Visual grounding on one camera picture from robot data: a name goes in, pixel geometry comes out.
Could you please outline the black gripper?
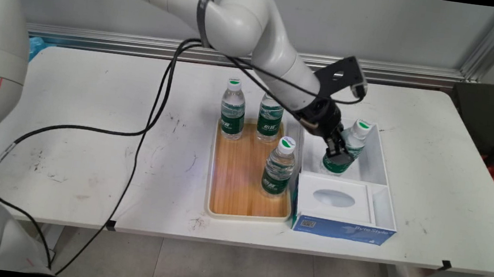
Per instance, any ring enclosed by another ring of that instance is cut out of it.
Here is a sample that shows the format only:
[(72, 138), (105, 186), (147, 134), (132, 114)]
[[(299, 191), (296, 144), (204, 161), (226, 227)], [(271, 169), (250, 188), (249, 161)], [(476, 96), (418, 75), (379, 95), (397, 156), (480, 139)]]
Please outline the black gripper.
[(299, 123), (311, 135), (323, 138), (327, 158), (336, 165), (348, 165), (355, 161), (357, 138), (351, 133), (341, 133), (341, 111), (331, 98), (317, 98), (296, 111)]

